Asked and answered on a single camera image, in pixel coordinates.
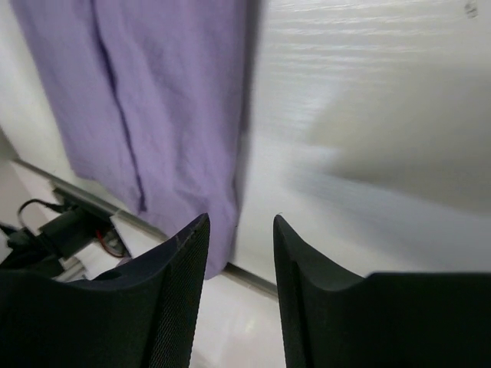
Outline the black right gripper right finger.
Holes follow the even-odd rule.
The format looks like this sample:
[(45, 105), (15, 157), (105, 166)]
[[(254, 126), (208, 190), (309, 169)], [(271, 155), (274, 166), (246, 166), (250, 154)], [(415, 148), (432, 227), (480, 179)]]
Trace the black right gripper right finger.
[(361, 277), (273, 222), (275, 275), (289, 367), (488, 367), (487, 273)]

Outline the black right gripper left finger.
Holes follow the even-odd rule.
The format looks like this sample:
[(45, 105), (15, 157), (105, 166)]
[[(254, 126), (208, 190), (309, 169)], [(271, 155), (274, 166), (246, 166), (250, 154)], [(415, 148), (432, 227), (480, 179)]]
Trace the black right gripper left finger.
[(199, 215), (93, 280), (1, 273), (3, 367), (189, 366), (209, 249)]

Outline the purple t shirt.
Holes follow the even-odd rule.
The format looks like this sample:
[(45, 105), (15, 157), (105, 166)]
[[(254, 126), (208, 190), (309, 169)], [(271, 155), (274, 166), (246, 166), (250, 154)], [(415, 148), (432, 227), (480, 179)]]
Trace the purple t shirt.
[(13, 1), (68, 161), (167, 235), (232, 255), (252, 1)]

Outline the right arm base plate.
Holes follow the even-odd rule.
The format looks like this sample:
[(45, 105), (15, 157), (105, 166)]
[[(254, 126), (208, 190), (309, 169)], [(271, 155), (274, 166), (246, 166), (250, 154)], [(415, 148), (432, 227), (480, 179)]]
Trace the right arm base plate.
[[(52, 193), (57, 202), (29, 199), (17, 211), (19, 226), (1, 224), (10, 250), (1, 261), (2, 271), (30, 271), (41, 276), (56, 278), (66, 272), (64, 263), (88, 245), (96, 243), (102, 250), (116, 258), (124, 259), (130, 252), (110, 220), (109, 210), (87, 199), (56, 187)], [(57, 216), (34, 233), (26, 225), (22, 213), (30, 205), (40, 205)]]

